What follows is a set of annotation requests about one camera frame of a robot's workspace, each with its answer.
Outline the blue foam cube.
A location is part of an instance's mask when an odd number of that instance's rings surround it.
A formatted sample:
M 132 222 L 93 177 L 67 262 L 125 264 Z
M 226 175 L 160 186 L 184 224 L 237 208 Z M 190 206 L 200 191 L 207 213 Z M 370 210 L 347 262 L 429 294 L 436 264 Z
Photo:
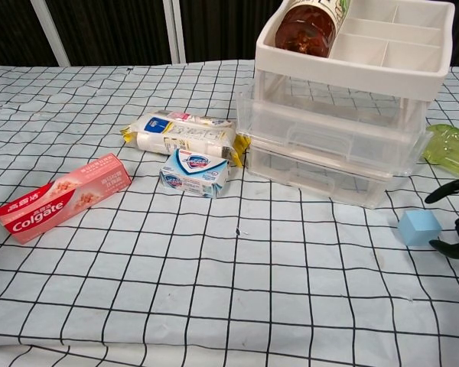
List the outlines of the blue foam cube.
M 435 215 L 426 209 L 406 210 L 397 228 L 403 243 L 408 247 L 428 245 L 442 230 Z

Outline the clear plastic drawer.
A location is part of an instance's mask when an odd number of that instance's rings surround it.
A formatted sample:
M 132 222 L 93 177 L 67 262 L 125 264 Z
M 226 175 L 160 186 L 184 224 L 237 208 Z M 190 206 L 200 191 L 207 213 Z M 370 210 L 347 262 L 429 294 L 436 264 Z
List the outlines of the clear plastic drawer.
M 253 145 L 247 154 L 248 170 L 280 184 L 298 187 L 332 200 L 374 208 L 392 181 L 392 175 L 361 168 L 343 169 L 321 160 L 303 160 Z

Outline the white blue soap packet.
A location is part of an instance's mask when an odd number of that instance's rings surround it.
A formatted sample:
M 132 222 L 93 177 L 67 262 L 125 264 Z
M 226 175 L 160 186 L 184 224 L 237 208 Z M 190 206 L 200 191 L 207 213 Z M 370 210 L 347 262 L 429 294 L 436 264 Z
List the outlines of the white blue soap packet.
M 166 160 L 159 176 L 166 187 L 216 198 L 223 190 L 229 172 L 229 161 L 225 158 L 178 148 Z

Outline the pink Colgate toothpaste box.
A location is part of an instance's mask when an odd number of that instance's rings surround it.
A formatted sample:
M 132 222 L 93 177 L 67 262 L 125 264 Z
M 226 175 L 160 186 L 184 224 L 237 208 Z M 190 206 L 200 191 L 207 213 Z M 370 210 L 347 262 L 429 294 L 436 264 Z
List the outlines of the pink Colgate toothpaste box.
M 1 206 L 0 222 L 25 244 L 131 182 L 123 163 L 110 153 Z

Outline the green plastic bottle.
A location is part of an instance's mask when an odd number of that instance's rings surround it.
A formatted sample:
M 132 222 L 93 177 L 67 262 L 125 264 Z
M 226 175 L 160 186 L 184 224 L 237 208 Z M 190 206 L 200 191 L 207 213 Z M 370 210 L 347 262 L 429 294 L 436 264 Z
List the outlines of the green plastic bottle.
M 437 164 L 459 174 L 459 128 L 440 124 L 427 127 L 431 139 L 423 151 L 430 164 Z

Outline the black grid checkered tablecloth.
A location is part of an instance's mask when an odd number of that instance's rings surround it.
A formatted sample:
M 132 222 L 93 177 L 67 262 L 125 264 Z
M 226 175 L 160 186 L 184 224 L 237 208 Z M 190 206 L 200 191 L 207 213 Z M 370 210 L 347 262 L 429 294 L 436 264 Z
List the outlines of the black grid checkered tablecloth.
M 123 144 L 152 109 L 234 117 L 252 76 L 0 67 L 0 206 L 108 153 L 132 175 L 26 245 L 0 224 L 0 367 L 459 367 L 459 261 L 396 231 L 444 171 L 420 163 L 372 210 L 238 168 L 209 200 Z

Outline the brown tea bottle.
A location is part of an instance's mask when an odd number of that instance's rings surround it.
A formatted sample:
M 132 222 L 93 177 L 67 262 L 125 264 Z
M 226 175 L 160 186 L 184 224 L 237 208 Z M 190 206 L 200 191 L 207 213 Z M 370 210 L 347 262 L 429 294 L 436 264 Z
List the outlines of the brown tea bottle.
M 275 46 L 328 57 L 351 0 L 291 0 L 275 33 Z

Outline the white yellow snack pack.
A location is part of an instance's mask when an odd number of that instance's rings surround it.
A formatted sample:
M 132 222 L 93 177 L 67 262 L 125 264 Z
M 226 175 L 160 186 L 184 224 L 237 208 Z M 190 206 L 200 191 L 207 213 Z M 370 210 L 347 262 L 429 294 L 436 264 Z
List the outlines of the white yellow snack pack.
M 243 166 L 251 139 L 236 132 L 226 119 L 159 110 L 149 112 L 121 130 L 125 142 L 140 150 L 170 155 L 178 148 L 225 158 Z

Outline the white compartment tray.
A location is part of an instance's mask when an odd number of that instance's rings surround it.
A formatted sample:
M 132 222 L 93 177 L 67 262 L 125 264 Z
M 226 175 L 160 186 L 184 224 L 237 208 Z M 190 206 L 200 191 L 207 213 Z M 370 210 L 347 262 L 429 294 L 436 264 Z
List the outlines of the white compartment tray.
M 256 69 L 368 93 L 432 102 L 451 64 L 455 7 L 434 0 L 350 0 L 327 58 L 275 47 L 293 0 L 256 41 Z

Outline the white partition post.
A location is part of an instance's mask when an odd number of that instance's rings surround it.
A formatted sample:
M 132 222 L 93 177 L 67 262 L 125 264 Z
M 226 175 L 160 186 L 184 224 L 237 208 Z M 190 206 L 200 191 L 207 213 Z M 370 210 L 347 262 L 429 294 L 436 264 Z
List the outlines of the white partition post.
M 180 0 L 162 0 L 171 63 L 186 63 Z
M 70 60 L 63 46 L 50 10 L 45 0 L 30 0 L 41 28 L 60 67 L 70 67 Z

